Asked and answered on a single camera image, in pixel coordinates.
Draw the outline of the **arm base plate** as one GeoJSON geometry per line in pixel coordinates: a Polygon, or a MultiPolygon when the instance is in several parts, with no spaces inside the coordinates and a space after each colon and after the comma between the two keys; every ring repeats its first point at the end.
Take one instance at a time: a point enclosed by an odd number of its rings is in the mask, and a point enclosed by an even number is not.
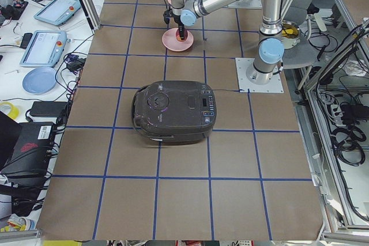
{"type": "Polygon", "coordinates": [[[254,58],[236,58],[235,63],[240,92],[284,93],[277,66],[271,73],[260,73],[254,68],[254,58]]]}
{"type": "Polygon", "coordinates": [[[253,9],[261,10],[262,2],[261,0],[238,0],[227,6],[229,9],[253,9]]]}

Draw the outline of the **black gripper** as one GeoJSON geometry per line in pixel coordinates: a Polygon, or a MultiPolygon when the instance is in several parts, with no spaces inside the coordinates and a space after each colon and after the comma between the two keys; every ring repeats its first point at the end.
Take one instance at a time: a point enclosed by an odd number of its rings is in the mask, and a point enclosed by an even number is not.
{"type": "Polygon", "coordinates": [[[180,16],[173,13],[171,9],[166,10],[163,13],[163,19],[166,24],[170,23],[170,19],[174,19],[174,22],[178,24],[178,30],[176,31],[176,36],[180,37],[181,41],[185,41],[185,27],[182,25],[180,16]]]}

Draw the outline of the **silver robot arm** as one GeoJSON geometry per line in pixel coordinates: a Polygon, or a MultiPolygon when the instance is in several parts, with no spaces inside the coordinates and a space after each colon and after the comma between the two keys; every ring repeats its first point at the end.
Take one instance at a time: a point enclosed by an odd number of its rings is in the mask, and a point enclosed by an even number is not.
{"type": "Polygon", "coordinates": [[[193,45],[193,35],[187,30],[196,21],[222,7],[238,8],[240,4],[252,9],[253,2],[261,4],[262,19],[259,26],[258,52],[251,65],[245,69],[248,82],[266,85],[272,81],[283,68],[282,58],[284,46],[283,2],[284,0],[165,0],[169,7],[163,14],[166,21],[174,20],[177,28],[166,31],[162,36],[162,44],[168,50],[182,52],[193,45]]]}

